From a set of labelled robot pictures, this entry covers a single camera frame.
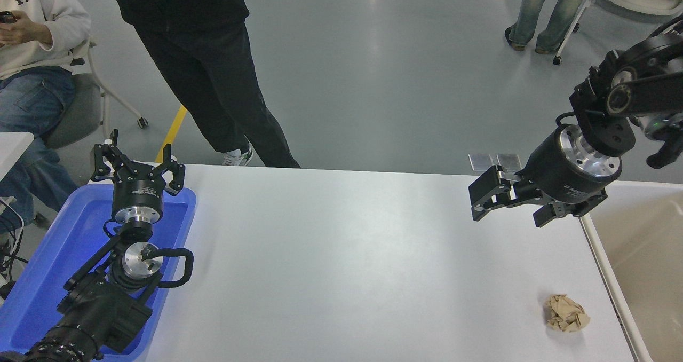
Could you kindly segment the seated person's hand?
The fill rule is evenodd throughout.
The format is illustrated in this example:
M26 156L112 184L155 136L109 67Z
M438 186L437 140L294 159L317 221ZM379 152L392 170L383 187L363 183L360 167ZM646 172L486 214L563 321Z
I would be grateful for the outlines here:
M21 45L31 41L53 45L53 36L46 24L33 22L24 11L15 10L12 13L15 22L1 24L1 46Z

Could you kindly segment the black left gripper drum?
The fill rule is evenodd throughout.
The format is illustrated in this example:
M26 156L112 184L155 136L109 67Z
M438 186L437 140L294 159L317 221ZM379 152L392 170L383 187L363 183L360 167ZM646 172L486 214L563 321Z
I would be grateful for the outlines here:
M151 207L163 210L163 190L166 181L161 176L149 178L150 169L134 172L127 167L119 167L113 174L112 211L129 207Z

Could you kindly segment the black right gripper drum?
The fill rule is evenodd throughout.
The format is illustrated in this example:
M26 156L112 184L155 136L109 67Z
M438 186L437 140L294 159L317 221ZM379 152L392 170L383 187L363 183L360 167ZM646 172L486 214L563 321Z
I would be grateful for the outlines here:
M578 204L609 184L609 157L580 129L556 129L532 152L520 177L554 200Z

